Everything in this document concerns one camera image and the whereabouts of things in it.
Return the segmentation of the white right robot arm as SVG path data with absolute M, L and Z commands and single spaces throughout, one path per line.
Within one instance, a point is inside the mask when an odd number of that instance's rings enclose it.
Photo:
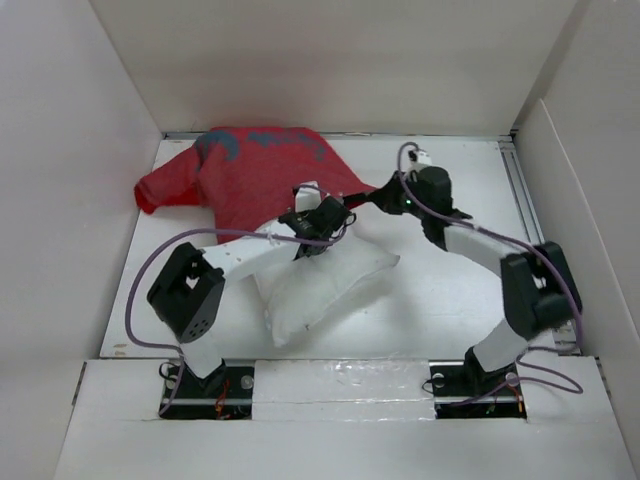
M 381 188 L 349 195 L 347 207 L 372 203 L 390 215 L 419 219 L 424 236 L 441 250 L 484 267 L 501 281 L 503 317 L 470 347 L 453 380 L 474 395 L 486 393 L 530 347 L 532 340 L 569 320 L 582 300 L 560 245 L 530 245 L 475 226 L 455 208 L 452 182 L 441 167 L 397 171 Z

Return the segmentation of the white pillow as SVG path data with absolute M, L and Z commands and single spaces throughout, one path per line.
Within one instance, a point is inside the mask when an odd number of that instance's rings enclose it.
M 255 274 L 274 346 L 283 348 L 304 338 L 359 287 L 399 261 L 398 255 L 347 233 L 318 256 L 274 265 Z

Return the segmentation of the red patterned pillowcase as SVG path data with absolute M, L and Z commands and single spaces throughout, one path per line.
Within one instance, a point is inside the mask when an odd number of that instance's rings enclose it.
M 318 133 L 294 127 L 217 127 L 138 180 L 137 206 L 201 206 L 219 229 L 255 231 L 295 204 L 293 189 L 317 182 L 332 194 L 369 192 Z

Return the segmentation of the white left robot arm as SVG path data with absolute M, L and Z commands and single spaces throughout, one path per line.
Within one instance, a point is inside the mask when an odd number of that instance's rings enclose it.
M 290 211 L 255 232 L 203 249 L 178 245 L 152 283 L 147 302 L 184 347 L 214 325 L 224 290 L 251 275 L 324 253 L 356 215 L 334 197 L 302 212 Z

